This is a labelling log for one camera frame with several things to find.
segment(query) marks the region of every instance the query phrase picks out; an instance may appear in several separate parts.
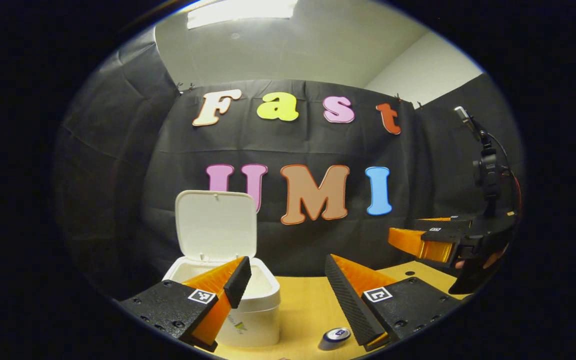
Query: container lid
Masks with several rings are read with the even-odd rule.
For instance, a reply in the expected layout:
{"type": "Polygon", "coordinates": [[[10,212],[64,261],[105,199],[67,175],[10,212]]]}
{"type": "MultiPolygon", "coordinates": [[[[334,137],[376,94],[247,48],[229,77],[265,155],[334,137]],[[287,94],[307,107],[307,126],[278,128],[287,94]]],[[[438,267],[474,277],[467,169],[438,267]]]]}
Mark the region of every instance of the container lid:
{"type": "Polygon", "coordinates": [[[183,255],[205,262],[230,262],[257,252],[257,207],[247,193],[182,191],[174,219],[183,255]]]}

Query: table surface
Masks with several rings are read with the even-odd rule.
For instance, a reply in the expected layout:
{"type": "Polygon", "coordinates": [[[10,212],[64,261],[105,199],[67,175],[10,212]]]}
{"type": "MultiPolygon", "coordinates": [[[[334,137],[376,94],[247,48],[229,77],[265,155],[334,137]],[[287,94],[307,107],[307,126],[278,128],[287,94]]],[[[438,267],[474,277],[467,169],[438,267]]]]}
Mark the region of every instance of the table surface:
{"type": "MultiPolygon", "coordinates": [[[[416,276],[447,295],[448,289],[456,279],[454,276],[416,261],[378,271],[398,281],[416,276]],[[406,275],[407,272],[414,272],[414,274],[406,275]]],[[[357,344],[354,336],[351,336],[343,346],[334,350],[323,351],[317,348],[323,334],[327,331],[333,328],[350,329],[350,325],[325,276],[277,276],[276,278],[281,294],[279,342],[272,346],[251,348],[220,344],[214,355],[228,360],[279,360],[281,358],[290,360],[349,360],[367,354],[364,347],[357,344]],[[307,300],[313,298],[317,298],[317,301],[307,300]]],[[[466,297],[466,295],[449,296],[459,300],[466,297]]]]}

